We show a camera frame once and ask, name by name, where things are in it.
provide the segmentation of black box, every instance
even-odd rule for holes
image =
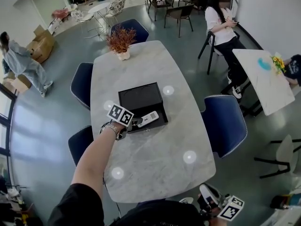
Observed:
[[[137,117],[143,117],[153,111],[156,111],[159,115],[159,119],[141,128],[134,126],[129,133],[159,127],[168,123],[157,83],[120,91],[118,96],[120,105]]]

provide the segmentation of cardboard box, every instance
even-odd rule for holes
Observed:
[[[36,35],[36,37],[32,42],[30,42],[29,45],[27,45],[27,48],[30,51],[32,49],[34,50],[32,58],[41,64],[49,58],[55,43],[55,39],[51,35],[49,30],[44,30],[41,25],[36,28],[34,34]]]
[[[11,87],[8,85],[10,84],[20,93],[25,92],[32,86],[31,82],[26,78],[26,76],[21,74],[17,78],[15,78],[13,72],[9,72],[7,74],[7,76],[3,80],[3,84],[6,88],[8,88],[11,91]]]

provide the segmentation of black hair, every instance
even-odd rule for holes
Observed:
[[[221,11],[221,8],[219,6],[220,2],[229,2],[230,0],[210,0],[208,6],[213,7],[213,9],[217,12],[218,16],[220,17],[222,23],[225,23],[225,17]]]
[[[3,32],[2,34],[0,34],[0,43],[1,43],[2,49],[4,49],[6,52],[8,52],[9,48],[8,48],[8,33],[7,32]]]

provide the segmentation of black baseboard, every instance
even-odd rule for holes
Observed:
[[[237,24],[237,26],[249,37],[249,39],[257,46],[258,49],[263,50],[260,44],[255,40],[255,38],[253,38],[252,35],[249,34],[248,31],[244,29],[242,25]]]

